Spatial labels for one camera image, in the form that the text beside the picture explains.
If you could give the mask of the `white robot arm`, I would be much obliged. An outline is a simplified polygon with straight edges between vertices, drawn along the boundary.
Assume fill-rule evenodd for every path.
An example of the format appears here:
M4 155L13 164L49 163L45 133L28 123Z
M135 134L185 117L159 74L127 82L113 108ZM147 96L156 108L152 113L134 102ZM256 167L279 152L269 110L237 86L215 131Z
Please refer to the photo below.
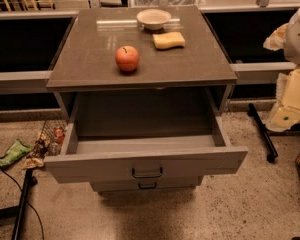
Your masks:
M285 59L295 64L289 74L278 75L276 103L266 119L267 129L283 132L300 123L300 8L288 23L266 38L263 47L272 51L282 49Z

